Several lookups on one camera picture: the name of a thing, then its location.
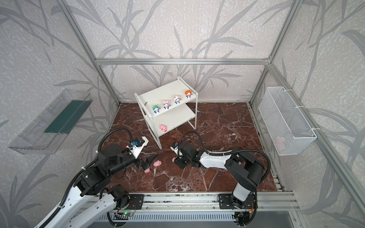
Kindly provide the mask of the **teal blue cat figurine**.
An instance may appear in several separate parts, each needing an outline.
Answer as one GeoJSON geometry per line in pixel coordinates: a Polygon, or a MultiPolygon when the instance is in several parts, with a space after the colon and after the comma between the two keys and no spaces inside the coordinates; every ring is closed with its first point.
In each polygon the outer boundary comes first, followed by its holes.
{"type": "Polygon", "coordinates": [[[155,114],[158,114],[159,112],[160,112],[160,107],[159,107],[159,105],[154,105],[154,106],[152,106],[152,109],[153,109],[153,112],[155,113],[155,114]]]}

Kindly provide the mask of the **pink hat blue figurine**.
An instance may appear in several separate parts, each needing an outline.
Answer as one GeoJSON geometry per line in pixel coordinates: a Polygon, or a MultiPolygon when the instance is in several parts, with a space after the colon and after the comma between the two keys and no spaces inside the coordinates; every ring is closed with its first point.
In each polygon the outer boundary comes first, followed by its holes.
{"type": "Polygon", "coordinates": [[[163,101],[163,107],[164,107],[165,110],[168,110],[169,107],[170,107],[170,101],[164,100],[163,101]]]}

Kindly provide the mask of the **white blue round figurine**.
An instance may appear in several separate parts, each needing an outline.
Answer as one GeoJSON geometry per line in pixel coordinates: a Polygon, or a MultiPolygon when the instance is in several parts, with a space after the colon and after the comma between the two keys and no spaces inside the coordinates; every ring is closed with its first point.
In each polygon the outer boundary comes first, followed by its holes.
{"type": "Polygon", "coordinates": [[[175,96],[174,97],[174,101],[175,101],[175,104],[180,104],[180,100],[181,100],[181,97],[180,96],[175,96]]]}

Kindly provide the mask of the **orange blue figurine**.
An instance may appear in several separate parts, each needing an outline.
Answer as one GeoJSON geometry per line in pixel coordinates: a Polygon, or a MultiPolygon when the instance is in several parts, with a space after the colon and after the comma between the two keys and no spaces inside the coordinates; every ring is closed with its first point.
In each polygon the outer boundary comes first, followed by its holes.
{"type": "Polygon", "coordinates": [[[185,96],[186,96],[187,99],[190,99],[191,96],[193,95],[193,91],[192,90],[186,90],[184,92],[184,94],[185,94],[185,96]]]}

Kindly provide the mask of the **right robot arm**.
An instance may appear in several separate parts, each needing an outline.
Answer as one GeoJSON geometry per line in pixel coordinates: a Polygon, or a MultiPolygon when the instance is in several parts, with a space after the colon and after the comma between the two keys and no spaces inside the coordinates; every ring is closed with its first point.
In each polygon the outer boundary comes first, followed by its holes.
{"type": "Polygon", "coordinates": [[[188,142],[174,143],[171,150],[180,169],[190,165],[195,168],[227,170],[237,181],[231,194],[219,194],[220,209],[244,209],[252,213],[257,209],[257,190],[271,171],[271,161],[262,151],[237,147],[227,152],[196,150],[188,142]]]}

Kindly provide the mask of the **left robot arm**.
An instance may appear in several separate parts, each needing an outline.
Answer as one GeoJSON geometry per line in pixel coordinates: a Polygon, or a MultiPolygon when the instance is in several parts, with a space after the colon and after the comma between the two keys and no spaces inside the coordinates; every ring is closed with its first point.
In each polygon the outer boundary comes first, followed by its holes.
{"type": "Polygon", "coordinates": [[[102,214],[130,203],[129,193],[122,186],[103,191],[112,176],[136,166],[148,170],[157,156],[139,158],[148,141],[139,138],[122,148],[112,144],[98,152],[96,163],[83,168],[71,181],[61,202],[37,225],[38,228],[86,228],[102,214]]]}

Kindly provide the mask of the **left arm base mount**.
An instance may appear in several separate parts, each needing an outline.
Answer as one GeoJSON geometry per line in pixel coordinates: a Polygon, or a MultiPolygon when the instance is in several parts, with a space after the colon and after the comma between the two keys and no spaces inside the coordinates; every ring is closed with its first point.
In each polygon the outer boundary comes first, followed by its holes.
{"type": "MultiPolygon", "coordinates": [[[[130,194],[124,187],[121,185],[117,185],[111,189],[106,188],[106,193],[114,197],[114,201],[116,202],[116,209],[118,212],[126,212],[126,211],[134,211],[142,209],[142,205],[144,202],[143,194],[130,194]]],[[[123,227],[126,222],[125,219],[117,219],[115,218],[115,213],[108,212],[106,214],[108,222],[114,228],[123,227]]]]}

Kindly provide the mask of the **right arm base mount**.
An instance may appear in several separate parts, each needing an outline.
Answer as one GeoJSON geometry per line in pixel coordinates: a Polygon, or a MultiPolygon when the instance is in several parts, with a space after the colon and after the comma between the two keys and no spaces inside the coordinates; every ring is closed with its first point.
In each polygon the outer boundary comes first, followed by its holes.
{"type": "Polygon", "coordinates": [[[232,215],[233,222],[238,227],[246,228],[256,216],[257,213],[257,192],[249,193],[246,200],[241,201],[235,198],[233,194],[219,194],[217,201],[221,210],[223,209],[242,209],[241,212],[235,212],[232,215]]]}

